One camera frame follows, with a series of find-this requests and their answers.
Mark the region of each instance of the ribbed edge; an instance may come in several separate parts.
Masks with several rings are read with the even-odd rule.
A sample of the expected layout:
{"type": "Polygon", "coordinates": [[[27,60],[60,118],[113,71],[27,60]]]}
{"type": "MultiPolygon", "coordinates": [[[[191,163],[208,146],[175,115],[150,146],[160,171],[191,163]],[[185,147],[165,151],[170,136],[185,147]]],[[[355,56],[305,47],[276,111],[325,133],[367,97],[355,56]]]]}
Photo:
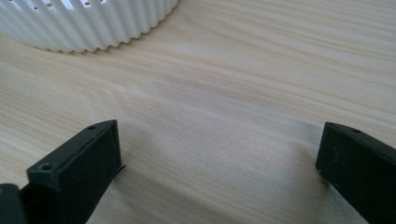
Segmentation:
{"type": "Polygon", "coordinates": [[[147,33],[177,4],[177,0],[89,0],[89,4],[69,0],[70,9],[63,0],[47,2],[0,1],[0,33],[41,49],[95,51],[147,33]]]}

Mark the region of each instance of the table surface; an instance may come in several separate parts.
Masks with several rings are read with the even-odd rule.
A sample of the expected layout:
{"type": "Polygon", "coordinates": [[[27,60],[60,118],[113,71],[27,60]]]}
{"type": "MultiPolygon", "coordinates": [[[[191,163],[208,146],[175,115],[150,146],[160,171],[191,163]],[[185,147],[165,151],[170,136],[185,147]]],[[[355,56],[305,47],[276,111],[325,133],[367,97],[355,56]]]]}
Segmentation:
{"type": "Polygon", "coordinates": [[[325,121],[396,147],[394,1],[180,0],[95,53],[0,36],[1,182],[117,119],[89,223],[365,223],[315,169],[325,121]]]}

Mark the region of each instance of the wood grain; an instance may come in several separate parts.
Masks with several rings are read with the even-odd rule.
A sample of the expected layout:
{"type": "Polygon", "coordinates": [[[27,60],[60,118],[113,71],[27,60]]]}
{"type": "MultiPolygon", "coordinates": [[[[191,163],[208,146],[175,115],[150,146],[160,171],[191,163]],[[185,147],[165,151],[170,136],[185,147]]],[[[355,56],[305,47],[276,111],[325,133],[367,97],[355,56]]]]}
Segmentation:
{"type": "Polygon", "coordinates": [[[394,1],[181,0],[95,53],[0,36],[0,180],[117,119],[123,162],[89,223],[365,223],[322,178],[326,120],[396,147],[394,1]]]}

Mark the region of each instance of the black object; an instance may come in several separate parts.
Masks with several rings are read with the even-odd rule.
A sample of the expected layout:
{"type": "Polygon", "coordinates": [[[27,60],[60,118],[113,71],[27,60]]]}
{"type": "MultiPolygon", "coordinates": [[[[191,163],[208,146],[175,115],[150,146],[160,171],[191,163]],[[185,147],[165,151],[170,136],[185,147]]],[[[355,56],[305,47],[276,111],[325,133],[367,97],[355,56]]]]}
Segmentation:
{"type": "Polygon", "coordinates": [[[117,121],[94,124],[30,167],[22,190],[0,185],[0,223],[85,223],[124,167],[117,121]]]}
{"type": "Polygon", "coordinates": [[[396,223],[396,149],[327,122],[316,166],[369,223],[396,223]]]}

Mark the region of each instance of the white fluted container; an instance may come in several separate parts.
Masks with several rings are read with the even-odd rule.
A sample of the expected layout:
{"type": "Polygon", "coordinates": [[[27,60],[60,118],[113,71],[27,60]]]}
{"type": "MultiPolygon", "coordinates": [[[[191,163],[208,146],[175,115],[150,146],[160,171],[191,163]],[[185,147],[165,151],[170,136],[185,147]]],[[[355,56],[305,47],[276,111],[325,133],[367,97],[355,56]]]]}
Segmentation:
{"type": "Polygon", "coordinates": [[[177,0],[0,0],[0,33],[41,49],[95,51],[157,26],[177,0]]]}

